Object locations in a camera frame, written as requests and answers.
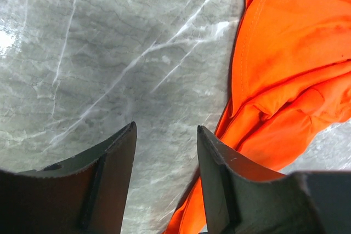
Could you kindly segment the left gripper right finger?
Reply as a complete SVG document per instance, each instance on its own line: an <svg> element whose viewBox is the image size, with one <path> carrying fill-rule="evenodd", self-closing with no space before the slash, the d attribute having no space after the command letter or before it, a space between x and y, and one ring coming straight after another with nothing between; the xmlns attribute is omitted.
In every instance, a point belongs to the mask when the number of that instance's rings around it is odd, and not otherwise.
<svg viewBox="0 0 351 234"><path fill-rule="evenodd" d="M350 172L272 171L197 129L209 233L350 233Z"/></svg>

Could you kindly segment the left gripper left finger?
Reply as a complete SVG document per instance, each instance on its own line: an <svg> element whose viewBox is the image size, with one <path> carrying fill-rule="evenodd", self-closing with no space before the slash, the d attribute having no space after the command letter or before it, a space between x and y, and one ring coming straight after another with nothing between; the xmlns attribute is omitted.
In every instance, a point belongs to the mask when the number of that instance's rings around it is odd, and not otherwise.
<svg viewBox="0 0 351 234"><path fill-rule="evenodd" d="M1 171L1 233L120 233L137 126L42 170Z"/></svg>

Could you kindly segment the orange t shirt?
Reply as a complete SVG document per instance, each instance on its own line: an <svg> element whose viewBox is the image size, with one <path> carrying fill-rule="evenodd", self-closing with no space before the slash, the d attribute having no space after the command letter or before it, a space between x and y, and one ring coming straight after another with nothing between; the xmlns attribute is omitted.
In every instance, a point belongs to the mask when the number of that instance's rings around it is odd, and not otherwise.
<svg viewBox="0 0 351 234"><path fill-rule="evenodd" d="M245 0L231 93L213 133L272 171L350 119L350 0ZM207 228L200 170L166 233Z"/></svg>

